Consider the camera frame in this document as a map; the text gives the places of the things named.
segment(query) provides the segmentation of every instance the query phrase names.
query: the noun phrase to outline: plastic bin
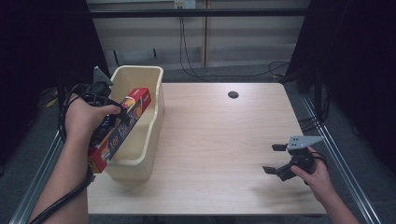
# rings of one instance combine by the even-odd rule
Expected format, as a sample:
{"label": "plastic bin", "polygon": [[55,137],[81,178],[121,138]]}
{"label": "plastic bin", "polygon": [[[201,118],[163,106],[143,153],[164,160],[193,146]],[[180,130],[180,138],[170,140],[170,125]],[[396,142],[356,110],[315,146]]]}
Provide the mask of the plastic bin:
{"label": "plastic bin", "polygon": [[133,88],[147,87],[151,103],[124,140],[105,172],[115,180],[148,179],[163,124],[163,69],[156,66],[119,67],[110,98],[120,102]]}

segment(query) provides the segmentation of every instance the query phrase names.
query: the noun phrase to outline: table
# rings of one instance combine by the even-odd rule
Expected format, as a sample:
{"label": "table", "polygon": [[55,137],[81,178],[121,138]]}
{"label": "table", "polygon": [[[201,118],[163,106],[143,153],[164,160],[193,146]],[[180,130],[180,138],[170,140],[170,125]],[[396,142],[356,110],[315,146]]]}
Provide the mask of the table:
{"label": "table", "polygon": [[98,175],[88,188],[90,214],[325,214],[302,179],[282,182],[262,169],[290,160],[272,144],[302,135],[282,85],[163,83],[163,95],[150,178],[116,182]]}

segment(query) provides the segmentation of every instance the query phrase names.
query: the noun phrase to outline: person's right hand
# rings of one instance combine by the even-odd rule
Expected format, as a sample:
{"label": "person's right hand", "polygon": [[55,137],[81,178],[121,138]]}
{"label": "person's right hand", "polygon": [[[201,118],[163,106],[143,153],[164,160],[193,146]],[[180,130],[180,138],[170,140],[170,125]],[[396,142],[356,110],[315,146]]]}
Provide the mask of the person's right hand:
{"label": "person's right hand", "polygon": [[[308,147],[308,150],[314,153],[315,150],[312,147]],[[291,166],[291,171],[297,176],[302,178],[314,192],[315,198],[320,203],[325,203],[327,199],[330,199],[336,194],[332,181],[330,180],[327,167],[321,160],[315,160],[315,164],[311,174],[308,174],[298,166]]]}

